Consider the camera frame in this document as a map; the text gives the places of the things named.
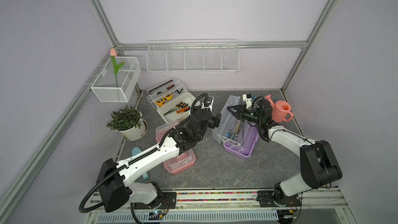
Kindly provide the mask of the purple toolbox with clear lid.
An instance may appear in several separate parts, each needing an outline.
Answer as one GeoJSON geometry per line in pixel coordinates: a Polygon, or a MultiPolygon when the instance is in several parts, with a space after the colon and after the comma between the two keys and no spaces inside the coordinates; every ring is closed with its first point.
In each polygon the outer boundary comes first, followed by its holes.
{"type": "Polygon", "coordinates": [[[213,129],[212,138],[224,147],[224,150],[240,159],[248,159],[259,139],[254,124],[236,119],[227,107],[241,103],[239,96],[231,95],[222,111],[219,127],[213,129]]]}

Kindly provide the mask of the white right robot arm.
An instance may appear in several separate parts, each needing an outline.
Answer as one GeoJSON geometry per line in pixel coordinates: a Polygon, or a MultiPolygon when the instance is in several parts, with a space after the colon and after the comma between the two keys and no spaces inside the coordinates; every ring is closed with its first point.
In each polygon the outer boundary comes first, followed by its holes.
{"type": "Polygon", "coordinates": [[[246,105],[228,106],[227,110],[238,120],[252,122],[260,138],[275,142],[295,153],[300,159],[300,171],[274,186],[273,198],[277,204],[301,193],[331,186],[342,179],[343,173],[331,144],[325,140],[315,141],[289,131],[272,119],[271,103],[255,99],[256,107],[246,105]]]}

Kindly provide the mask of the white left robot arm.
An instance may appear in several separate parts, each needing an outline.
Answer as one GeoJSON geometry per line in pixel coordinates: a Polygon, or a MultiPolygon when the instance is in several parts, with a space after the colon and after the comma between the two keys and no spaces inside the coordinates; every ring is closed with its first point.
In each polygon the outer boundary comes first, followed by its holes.
{"type": "Polygon", "coordinates": [[[113,212],[128,202],[147,208],[161,206],[164,194],[158,184],[153,181],[136,183],[136,180],[157,165],[195,147],[207,129],[218,127],[220,120],[221,113],[213,116],[207,108],[196,109],[186,120],[168,129],[154,146],[118,162],[106,160],[96,185],[82,199],[79,211],[88,213],[104,207],[106,212],[113,212]]]}

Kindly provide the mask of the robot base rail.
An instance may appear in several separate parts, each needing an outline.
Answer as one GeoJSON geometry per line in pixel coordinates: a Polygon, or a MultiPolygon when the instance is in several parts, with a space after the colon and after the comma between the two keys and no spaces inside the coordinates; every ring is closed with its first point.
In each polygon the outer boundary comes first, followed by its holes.
{"type": "Polygon", "coordinates": [[[283,206],[271,199],[271,189],[166,190],[159,209],[127,203],[107,213],[103,208],[86,214],[85,224],[354,224],[338,188],[311,190],[283,206]]]}

